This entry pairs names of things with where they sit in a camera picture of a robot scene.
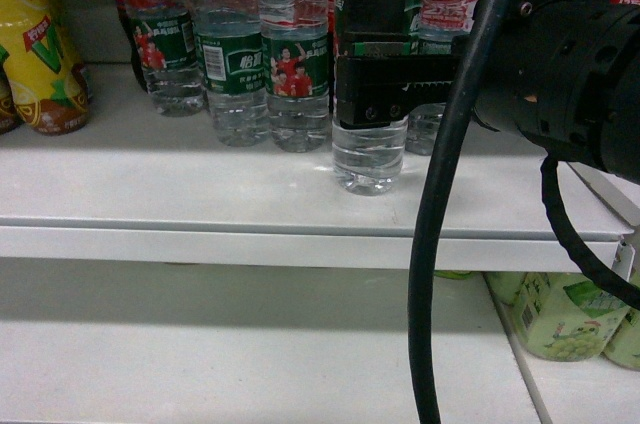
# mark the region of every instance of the shelf surface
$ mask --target shelf surface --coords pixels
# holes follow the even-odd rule
[[[0,421],[415,423],[407,277],[0,259]],[[538,424],[481,276],[433,316],[443,422]]]
[[[406,154],[395,189],[354,196],[334,179],[330,143],[307,154],[228,148],[206,112],[157,115],[129,66],[91,70],[84,129],[0,137],[0,255],[407,266],[429,158]],[[540,203],[541,160],[522,138],[470,127],[439,267],[574,269]],[[629,227],[568,166],[559,173],[576,229],[610,261]]]
[[[640,186],[584,164],[571,164],[589,188],[633,227],[640,226]]]

